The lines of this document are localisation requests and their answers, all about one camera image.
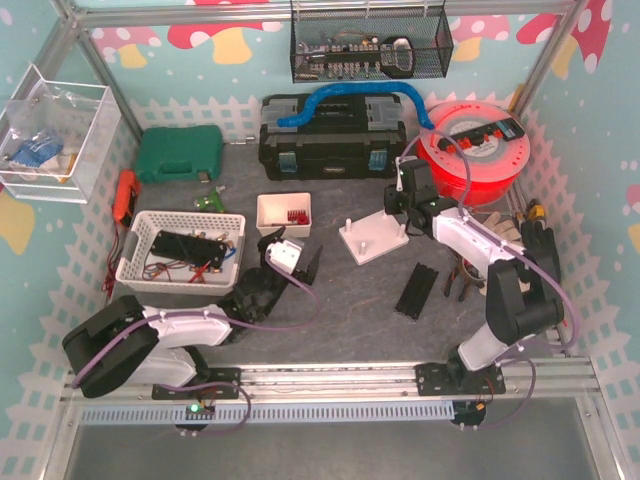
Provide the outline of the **black rail plate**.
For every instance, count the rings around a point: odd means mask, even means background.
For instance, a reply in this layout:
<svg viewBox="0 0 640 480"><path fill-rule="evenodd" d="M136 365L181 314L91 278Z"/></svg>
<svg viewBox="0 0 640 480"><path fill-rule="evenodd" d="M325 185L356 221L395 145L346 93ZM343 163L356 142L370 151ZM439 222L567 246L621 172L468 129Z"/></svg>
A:
<svg viewBox="0 0 640 480"><path fill-rule="evenodd" d="M396 303L395 312L417 321L435 285L439 272L417 263Z"/></svg>

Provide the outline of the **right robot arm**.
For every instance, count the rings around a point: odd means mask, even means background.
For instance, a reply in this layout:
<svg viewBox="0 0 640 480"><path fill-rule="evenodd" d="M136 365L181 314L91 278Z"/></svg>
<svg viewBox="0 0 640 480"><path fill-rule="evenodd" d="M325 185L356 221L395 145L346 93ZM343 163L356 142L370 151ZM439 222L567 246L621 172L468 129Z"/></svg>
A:
<svg viewBox="0 0 640 480"><path fill-rule="evenodd" d="M417 366L422 396L469 394L498 373L497 362L523 341L559 325L575 311L560 285L553 231L527 223L517 244L475 220L432 187L411 192L389 185L384 211L447 247L479 274L486 289L485 321L443 363Z"/></svg>

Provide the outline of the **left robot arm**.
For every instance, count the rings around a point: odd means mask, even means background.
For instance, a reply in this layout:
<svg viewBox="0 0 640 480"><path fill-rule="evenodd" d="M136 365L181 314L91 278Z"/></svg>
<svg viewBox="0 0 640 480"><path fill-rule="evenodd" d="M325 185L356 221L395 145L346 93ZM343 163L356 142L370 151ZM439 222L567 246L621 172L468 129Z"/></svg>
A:
<svg viewBox="0 0 640 480"><path fill-rule="evenodd" d="M163 310L126 295L75 327L62 342L74 373L71 388L94 399L126 384L149 385L155 400L193 400L203 409L216 399L238 398L239 369L210 366L200 347L226 345L248 330L297 330L266 320L288 286L311 291L322 255L316 251L300 268L305 244L283 228L262 237L258 250L259 266L213 304Z"/></svg>

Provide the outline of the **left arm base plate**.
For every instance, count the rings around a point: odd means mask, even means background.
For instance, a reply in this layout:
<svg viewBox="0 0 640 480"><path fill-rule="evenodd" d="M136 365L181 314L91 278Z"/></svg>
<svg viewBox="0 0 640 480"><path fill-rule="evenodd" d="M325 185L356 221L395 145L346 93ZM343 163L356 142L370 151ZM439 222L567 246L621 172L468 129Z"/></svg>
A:
<svg viewBox="0 0 640 480"><path fill-rule="evenodd" d="M205 368L197 370L192 379L180 386L170 383L154 384L151 398L158 401L196 402L215 399L236 400L240 396L236 389L240 379L240 368Z"/></svg>

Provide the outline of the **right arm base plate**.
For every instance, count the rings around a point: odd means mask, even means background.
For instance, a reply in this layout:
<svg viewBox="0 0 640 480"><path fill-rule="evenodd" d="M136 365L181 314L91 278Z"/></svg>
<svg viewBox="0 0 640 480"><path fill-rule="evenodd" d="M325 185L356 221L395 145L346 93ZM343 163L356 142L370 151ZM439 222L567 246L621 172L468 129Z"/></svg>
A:
<svg viewBox="0 0 640 480"><path fill-rule="evenodd" d="M418 364L414 367L420 396L505 394L502 370L495 365L468 371L456 362Z"/></svg>

